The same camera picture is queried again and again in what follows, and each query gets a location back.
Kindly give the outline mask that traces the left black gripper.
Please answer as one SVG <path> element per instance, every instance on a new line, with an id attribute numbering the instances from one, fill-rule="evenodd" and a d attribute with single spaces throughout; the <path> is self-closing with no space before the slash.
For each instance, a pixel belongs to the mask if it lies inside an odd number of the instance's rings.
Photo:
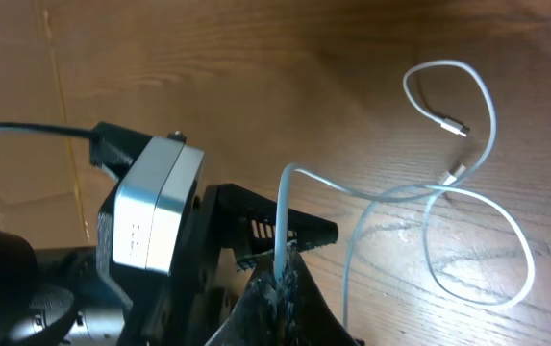
<path id="1" fill-rule="evenodd" d="M 176 242 L 169 274 L 112 260 L 111 192 L 98 211 L 97 271 L 124 309 L 118 345 L 203 345 L 230 314 L 225 288 L 213 280 L 221 252 L 233 251 L 238 270 L 253 269 L 274 252 L 277 203 L 239 185 L 209 185 L 195 198 Z M 338 240 L 338 225 L 302 211 L 288 211 L 287 243 L 299 252 Z"/>

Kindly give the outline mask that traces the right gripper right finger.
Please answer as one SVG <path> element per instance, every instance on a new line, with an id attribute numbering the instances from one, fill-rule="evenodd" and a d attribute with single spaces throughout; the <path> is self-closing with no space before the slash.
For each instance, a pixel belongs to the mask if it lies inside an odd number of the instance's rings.
<path id="1" fill-rule="evenodd" d="M 283 281 L 283 344 L 357 346 L 332 313 L 301 255 L 288 248 Z"/>

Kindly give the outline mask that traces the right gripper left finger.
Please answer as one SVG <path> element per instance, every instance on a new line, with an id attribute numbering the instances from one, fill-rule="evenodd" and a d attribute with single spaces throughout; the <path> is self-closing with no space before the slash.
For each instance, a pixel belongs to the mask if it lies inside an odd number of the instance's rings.
<path id="1" fill-rule="evenodd" d="M 231 314 L 206 345 L 274 346 L 279 342 L 278 328 L 278 286 L 272 257 L 267 255 L 258 260 Z"/>

